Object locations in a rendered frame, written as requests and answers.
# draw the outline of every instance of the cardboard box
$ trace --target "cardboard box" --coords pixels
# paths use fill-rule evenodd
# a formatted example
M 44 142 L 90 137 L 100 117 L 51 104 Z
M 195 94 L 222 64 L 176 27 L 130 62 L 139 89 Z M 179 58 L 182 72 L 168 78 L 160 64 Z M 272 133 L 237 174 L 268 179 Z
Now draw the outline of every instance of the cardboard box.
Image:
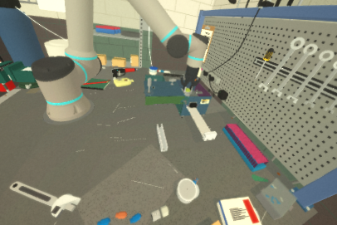
M 97 56 L 100 59 L 102 66 L 106 66 L 106 54 L 97 54 Z
M 126 67 L 126 58 L 123 57 L 114 57 L 111 60 L 112 66 Z
M 139 66 L 139 56 L 135 54 L 131 54 L 130 57 L 131 66 L 138 67 Z

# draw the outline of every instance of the screwdriver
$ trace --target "screwdriver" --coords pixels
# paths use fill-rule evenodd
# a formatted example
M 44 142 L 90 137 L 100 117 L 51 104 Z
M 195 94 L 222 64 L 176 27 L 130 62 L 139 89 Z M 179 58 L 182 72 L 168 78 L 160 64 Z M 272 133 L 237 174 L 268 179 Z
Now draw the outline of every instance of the screwdriver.
M 273 53 L 274 53 L 274 49 L 273 49 L 273 48 L 270 48 L 270 49 L 266 52 L 265 57 L 263 58 L 264 62 L 263 62 L 262 66 L 261 66 L 261 69 L 259 70 L 259 72 L 257 73 L 257 75 L 256 75 L 255 78 L 257 78 L 257 77 L 259 76 L 259 74 L 260 74 L 260 72 L 261 72 L 263 66 L 266 64 L 266 61 L 269 61 L 269 60 L 271 59 L 271 56 L 272 56 Z

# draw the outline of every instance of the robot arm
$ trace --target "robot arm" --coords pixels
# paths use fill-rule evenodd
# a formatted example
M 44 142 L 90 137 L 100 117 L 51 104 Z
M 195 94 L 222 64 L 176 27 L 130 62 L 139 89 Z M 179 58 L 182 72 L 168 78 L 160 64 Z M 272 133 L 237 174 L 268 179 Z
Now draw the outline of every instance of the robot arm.
M 198 83 L 208 39 L 183 35 L 158 0 L 128 0 L 149 24 L 170 56 L 181 58 L 188 53 L 185 87 Z M 32 63 L 32 73 L 47 102 L 46 116 L 51 121 L 69 122 L 89 113 L 93 105 L 83 95 L 81 85 L 96 76 L 101 63 L 93 47 L 94 0 L 65 0 L 66 29 L 69 46 L 66 57 L 47 57 Z

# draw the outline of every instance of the pegboard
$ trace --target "pegboard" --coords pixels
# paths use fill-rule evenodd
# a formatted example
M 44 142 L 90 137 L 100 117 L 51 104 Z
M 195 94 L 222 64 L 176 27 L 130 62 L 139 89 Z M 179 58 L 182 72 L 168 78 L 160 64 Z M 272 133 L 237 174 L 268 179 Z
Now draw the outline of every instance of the pegboard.
M 227 61 L 242 44 L 251 23 L 252 17 L 205 17 L 203 24 L 216 29 L 203 66 L 211 71 Z M 304 39 L 304 45 L 291 55 L 264 91 L 259 85 L 281 64 L 291 49 L 291 42 L 298 37 Z M 309 44 L 317 45 L 317 52 L 307 56 L 294 72 Z M 269 48 L 275 53 L 256 78 Z M 324 62 L 311 78 L 310 73 L 319 65 L 319 56 L 327 50 L 332 51 L 333 58 Z M 213 72 L 221 82 L 219 85 L 212 82 L 212 89 L 216 93 L 228 92 L 223 102 L 303 185 L 337 168 L 337 74 L 324 86 L 337 68 L 336 53 L 336 22 L 257 17 L 240 51 Z M 291 73 L 281 96 L 273 93 Z M 201 79 L 209 87 L 207 77 Z M 308 80 L 296 103 L 287 99 Z M 306 104 L 323 86 L 315 106 Z

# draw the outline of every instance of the gray mat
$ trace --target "gray mat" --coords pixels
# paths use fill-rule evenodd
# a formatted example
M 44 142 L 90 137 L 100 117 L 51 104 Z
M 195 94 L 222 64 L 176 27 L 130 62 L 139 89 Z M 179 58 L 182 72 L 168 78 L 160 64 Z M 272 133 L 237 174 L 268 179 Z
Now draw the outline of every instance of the gray mat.
M 136 213 L 142 215 L 137 224 L 148 225 L 152 222 L 151 213 L 165 205 L 183 178 L 160 151 L 150 145 L 86 193 L 78 211 L 85 225 L 97 224 L 103 218 L 110 218 L 111 223 L 129 224 Z M 115 214 L 121 211 L 128 216 L 117 220 Z

